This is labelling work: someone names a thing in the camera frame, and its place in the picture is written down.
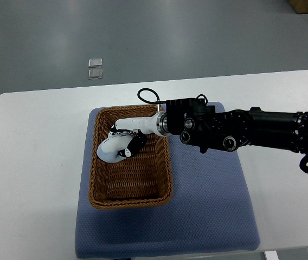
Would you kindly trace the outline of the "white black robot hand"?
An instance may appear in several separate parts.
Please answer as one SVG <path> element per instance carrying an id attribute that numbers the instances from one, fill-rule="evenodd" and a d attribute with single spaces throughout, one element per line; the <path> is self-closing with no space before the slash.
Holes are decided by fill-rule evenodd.
<path id="1" fill-rule="evenodd" d="M 121 137 L 127 137 L 128 141 L 127 146 L 119 150 L 117 155 L 121 157 L 134 157 L 146 145 L 146 134 L 168 136 L 166 113 L 156 113 L 151 117 L 118 119 L 110 129 L 108 136 L 120 134 L 122 134 Z"/>

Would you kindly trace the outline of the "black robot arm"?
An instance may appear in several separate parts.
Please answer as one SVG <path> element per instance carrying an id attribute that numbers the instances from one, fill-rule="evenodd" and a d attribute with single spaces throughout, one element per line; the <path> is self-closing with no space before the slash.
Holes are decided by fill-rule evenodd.
<path id="1" fill-rule="evenodd" d="M 304 155 L 299 167 L 308 174 L 308 112 L 266 112 L 252 107 L 218 113 L 204 95 L 167 100 L 165 108 L 151 118 L 119 119 L 109 135 L 178 135 L 183 144 L 197 146 L 201 153 L 210 148 L 232 152 L 246 145 L 288 150 Z"/>

